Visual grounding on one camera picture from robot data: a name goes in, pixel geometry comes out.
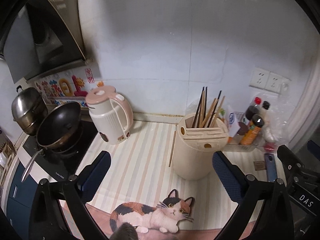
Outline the light bamboo chopstick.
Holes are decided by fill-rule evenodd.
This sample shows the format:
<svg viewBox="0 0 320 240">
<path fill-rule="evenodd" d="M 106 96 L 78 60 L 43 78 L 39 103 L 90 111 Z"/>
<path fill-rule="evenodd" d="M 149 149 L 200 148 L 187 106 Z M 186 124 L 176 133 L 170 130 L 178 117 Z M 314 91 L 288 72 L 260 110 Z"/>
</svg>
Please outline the light bamboo chopstick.
<svg viewBox="0 0 320 240">
<path fill-rule="evenodd" d="M 216 120 L 217 120 L 217 117 L 219 116 L 219 113 L 220 113 L 221 108 L 222 108 L 222 106 L 223 106 L 224 100 L 225 100 L 225 96 L 223 96 L 223 98 L 222 98 L 222 100 L 221 100 L 221 102 L 220 102 L 220 105 L 219 105 L 219 107 L 218 107 L 218 109 L 217 109 L 217 111 L 216 111 L 216 113 L 215 113 L 215 115 L 214 115 L 213 121 L 212 121 L 212 123 L 211 123 L 211 127 L 214 127 L 214 125 L 215 125 L 215 122 L 216 122 Z"/>
<path fill-rule="evenodd" d="M 172 146 L 171 146 L 171 151 L 170 151 L 170 158 L 169 158 L 168 167 L 171 167 L 171 163 L 172 163 L 172 157 L 173 157 L 175 140 L 176 140 L 176 133 L 177 133 L 177 124 L 175 125 L 175 129 L 174 129 L 174 135 L 173 135 L 173 139 L 172 139 Z"/>
<path fill-rule="evenodd" d="M 206 95 L 206 92 L 205 92 L 205 89 L 203 89 L 202 95 L 201 95 L 201 104 L 200 104 L 198 128 L 201 128 L 201 125 L 202 125 L 202 122 L 203 122 L 205 95 Z"/>
<path fill-rule="evenodd" d="M 215 98 L 213 101 L 212 101 L 212 104 L 206 114 L 206 116 L 204 117 L 204 120 L 201 122 L 200 124 L 200 128 L 204 128 L 205 124 L 208 122 L 208 119 L 210 118 L 213 110 L 214 110 L 214 107 L 216 105 L 216 101 L 217 101 L 217 98 Z"/>
</svg>

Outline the dark brown chopstick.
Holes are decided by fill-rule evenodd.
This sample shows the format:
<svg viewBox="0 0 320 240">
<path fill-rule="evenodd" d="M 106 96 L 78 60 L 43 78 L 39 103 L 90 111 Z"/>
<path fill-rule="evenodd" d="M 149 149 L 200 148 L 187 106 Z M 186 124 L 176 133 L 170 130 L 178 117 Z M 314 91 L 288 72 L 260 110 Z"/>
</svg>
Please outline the dark brown chopstick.
<svg viewBox="0 0 320 240">
<path fill-rule="evenodd" d="M 198 119 L 199 111 L 200 111 L 201 104 L 202 104 L 203 94 L 204 94 L 204 87 L 202 88 L 202 92 L 201 92 L 201 96 L 200 96 L 200 99 L 199 99 L 199 103 L 198 103 L 198 106 L 197 106 L 197 109 L 196 109 L 196 113 L 194 115 L 192 128 L 196 128 L 196 126 L 197 126 L 197 119 Z"/>
<path fill-rule="evenodd" d="M 208 87 L 205 88 L 205 91 L 204 91 L 204 106 L 203 106 L 203 122 L 202 122 L 202 127 L 204 127 L 204 121 L 205 121 L 205 118 L 206 118 L 206 108 L 207 108 L 207 89 Z"/>
<path fill-rule="evenodd" d="M 214 105 L 212 114 L 210 116 L 210 120 L 209 120 L 207 128 L 210 128 L 212 126 L 213 118 L 214 118 L 214 115 L 215 115 L 215 112 L 216 112 L 216 109 L 217 109 L 217 106 L 218 106 L 218 103 L 219 103 L 219 100 L 220 100 L 221 93 L 222 93 L 222 90 L 219 91 L 218 97 L 217 97 L 217 99 L 215 101 L 215 105 Z"/>
</svg>

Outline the brown card label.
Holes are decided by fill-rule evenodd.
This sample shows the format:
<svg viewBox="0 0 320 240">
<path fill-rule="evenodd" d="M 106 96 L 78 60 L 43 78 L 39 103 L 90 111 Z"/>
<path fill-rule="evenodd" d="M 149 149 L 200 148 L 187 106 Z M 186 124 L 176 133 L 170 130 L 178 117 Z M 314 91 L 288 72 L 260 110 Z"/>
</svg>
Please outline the brown card label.
<svg viewBox="0 0 320 240">
<path fill-rule="evenodd" d="M 266 170 L 266 164 L 264 161 L 254 161 L 253 164 L 256 171 Z"/>
</svg>

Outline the black induction cooktop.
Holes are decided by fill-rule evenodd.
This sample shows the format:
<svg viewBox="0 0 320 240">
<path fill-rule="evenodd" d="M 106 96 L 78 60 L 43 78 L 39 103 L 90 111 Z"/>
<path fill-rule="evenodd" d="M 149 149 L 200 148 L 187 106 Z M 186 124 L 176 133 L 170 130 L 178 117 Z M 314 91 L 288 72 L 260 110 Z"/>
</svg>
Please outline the black induction cooktop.
<svg viewBox="0 0 320 240">
<path fill-rule="evenodd" d="M 56 181 L 67 180 L 70 175 L 75 174 L 97 133 L 92 122 L 81 121 L 71 141 L 53 150 L 40 147 L 35 137 L 28 137 L 23 144 L 23 149 L 30 158 L 26 163 L 28 172 L 24 172 L 23 175 L 27 177 L 40 167 Z"/>
</svg>

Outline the red round object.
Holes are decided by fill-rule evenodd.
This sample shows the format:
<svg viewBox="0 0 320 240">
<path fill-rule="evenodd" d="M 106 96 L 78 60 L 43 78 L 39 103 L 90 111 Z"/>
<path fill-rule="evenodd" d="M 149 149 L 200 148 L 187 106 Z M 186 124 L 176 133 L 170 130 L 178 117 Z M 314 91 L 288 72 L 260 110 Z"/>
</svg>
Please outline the red round object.
<svg viewBox="0 0 320 240">
<path fill-rule="evenodd" d="M 277 149 L 277 146 L 273 142 L 266 142 L 263 148 L 266 153 L 274 153 L 275 150 Z"/>
</svg>

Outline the white blue snack packet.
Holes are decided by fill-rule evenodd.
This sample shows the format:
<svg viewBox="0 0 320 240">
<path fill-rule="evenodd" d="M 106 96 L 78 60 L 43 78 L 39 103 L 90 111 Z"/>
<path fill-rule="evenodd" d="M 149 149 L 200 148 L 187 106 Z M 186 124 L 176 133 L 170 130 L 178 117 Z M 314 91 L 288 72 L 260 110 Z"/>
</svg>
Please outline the white blue snack packet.
<svg viewBox="0 0 320 240">
<path fill-rule="evenodd" d="M 229 105 L 226 107 L 225 121 L 228 128 L 229 137 L 233 138 L 235 135 L 237 135 L 240 126 L 235 111 Z"/>
</svg>

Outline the beige utensil holder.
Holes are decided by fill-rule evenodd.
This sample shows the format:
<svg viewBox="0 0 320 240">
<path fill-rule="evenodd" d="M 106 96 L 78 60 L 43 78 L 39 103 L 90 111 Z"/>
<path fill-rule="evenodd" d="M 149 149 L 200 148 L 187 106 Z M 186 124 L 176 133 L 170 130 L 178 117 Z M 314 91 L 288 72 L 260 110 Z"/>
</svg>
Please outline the beige utensil holder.
<svg viewBox="0 0 320 240">
<path fill-rule="evenodd" d="M 185 180 L 198 180 L 213 169 L 212 157 L 228 142 L 227 126 L 216 119 L 211 128 L 192 128 L 195 114 L 191 113 L 178 123 L 172 153 L 171 167 Z"/>
</svg>

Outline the black frying pan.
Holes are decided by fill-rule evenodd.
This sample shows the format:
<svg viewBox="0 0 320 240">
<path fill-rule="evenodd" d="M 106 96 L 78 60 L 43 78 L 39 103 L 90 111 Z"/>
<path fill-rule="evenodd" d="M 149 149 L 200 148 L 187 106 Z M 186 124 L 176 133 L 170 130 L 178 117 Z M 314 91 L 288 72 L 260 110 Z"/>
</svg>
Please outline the black frying pan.
<svg viewBox="0 0 320 240">
<path fill-rule="evenodd" d="M 27 163 L 21 177 L 24 182 L 29 176 L 38 155 L 45 153 L 63 153 L 72 148 L 78 141 L 81 132 L 81 107 L 75 101 L 55 107 L 43 120 L 36 133 L 39 150 Z"/>
</svg>

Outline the orange seasoning bottle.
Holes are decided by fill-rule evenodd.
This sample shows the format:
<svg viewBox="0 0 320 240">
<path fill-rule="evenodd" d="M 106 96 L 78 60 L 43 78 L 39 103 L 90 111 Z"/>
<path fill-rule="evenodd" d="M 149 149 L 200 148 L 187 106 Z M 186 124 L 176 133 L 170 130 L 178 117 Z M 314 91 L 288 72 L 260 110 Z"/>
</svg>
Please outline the orange seasoning bottle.
<svg viewBox="0 0 320 240">
<path fill-rule="evenodd" d="M 253 115 L 252 120 L 249 122 L 248 132 L 241 139 L 240 145 L 251 145 L 260 133 L 264 124 L 265 122 L 259 114 Z"/>
</svg>

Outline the blue cabinet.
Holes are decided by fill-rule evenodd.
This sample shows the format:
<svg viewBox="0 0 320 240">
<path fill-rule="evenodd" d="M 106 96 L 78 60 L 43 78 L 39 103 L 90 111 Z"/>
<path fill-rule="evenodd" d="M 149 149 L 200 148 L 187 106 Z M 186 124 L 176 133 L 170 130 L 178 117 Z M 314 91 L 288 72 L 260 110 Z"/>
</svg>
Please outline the blue cabinet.
<svg viewBox="0 0 320 240">
<path fill-rule="evenodd" d="M 29 239 L 29 219 L 37 183 L 31 176 L 21 182 L 24 170 L 19 163 L 10 186 L 7 219 L 21 239 Z"/>
</svg>

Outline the pink white electric kettle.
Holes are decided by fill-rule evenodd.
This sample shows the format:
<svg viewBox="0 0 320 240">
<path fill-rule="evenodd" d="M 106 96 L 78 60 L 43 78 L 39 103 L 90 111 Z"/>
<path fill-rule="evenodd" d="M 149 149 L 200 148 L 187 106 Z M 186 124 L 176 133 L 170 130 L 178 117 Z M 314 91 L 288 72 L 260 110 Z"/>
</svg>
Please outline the pink white electric kettle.
<svg viewBox="0 0 320 240">
<path fill-rule="evenodd" d="M 129 102 L 113 86 L 91 90 L 85 98 L 89 115 L 101 138 L 116 145 L 130 136 L 133 111 Z"/>
</svg>

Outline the black cap white bottle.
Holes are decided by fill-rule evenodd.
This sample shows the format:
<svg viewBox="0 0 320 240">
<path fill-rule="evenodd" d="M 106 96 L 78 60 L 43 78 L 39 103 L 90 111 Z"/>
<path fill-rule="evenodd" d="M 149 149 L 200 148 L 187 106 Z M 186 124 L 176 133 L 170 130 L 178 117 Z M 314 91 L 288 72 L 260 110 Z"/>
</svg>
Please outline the black cap white bottle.
<svg viewBox="0 0 320 240">
<path fill-rule="evenodd" d="M 268 101 L 263 101 L 262 106 L 260 107 L 260 116 L 263 120 L 265 120 L 265 118 L 267 117 L 267 111 L 270 107 L 270 103 Z"/>
</svg>

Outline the clear plastic bag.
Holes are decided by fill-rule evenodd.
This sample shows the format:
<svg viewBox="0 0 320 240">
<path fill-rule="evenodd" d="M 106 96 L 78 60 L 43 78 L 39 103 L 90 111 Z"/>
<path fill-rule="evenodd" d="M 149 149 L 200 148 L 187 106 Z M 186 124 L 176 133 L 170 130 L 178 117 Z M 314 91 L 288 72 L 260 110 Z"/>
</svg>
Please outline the clear plastic bag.
<svg viewBox="0 0 320 240">
<path fill-rule="evenodd" d="M 257 149 L 264 151 L 266 142 L 273 142 L 277 148 L 281 145 L 289 145 L 289 118 L 294 105 L 290 103 L 290 81 L 286 79 L 281 84 L 280 93 L 271 94 L 266 91 L 257 94 L 262 101 L 268 101 L 270 107 L 267 111 L 264 126 L 256 139 Z"/>
</svg>

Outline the range hood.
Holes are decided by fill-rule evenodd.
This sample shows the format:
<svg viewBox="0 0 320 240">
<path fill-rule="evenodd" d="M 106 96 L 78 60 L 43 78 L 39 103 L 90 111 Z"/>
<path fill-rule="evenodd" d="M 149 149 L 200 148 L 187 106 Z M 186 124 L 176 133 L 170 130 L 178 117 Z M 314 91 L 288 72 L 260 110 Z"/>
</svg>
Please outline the range hood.
<svg viewBox="0 0 320 240">
<path fill-rule="evenodd" d="M 1 59 L 13 82 L 84 66 L 78 0 L 1 0 Z"/>
</svg>

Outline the colorful wall sticker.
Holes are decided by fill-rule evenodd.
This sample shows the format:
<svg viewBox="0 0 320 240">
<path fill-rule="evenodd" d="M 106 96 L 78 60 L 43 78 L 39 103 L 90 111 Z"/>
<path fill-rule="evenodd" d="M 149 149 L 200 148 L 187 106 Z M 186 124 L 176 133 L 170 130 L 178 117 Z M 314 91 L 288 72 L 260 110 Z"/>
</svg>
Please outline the colorful wall sticker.
<svg viewBox="0 0 320 240">
<path fill-rule="evenodd" d="M 80 67 L 39 78 L 34 82 L 47 105 L 58 106 L 75 101 L 86 108 L 86 95 L 105 83 L 97 67 Z"/>
</svg>

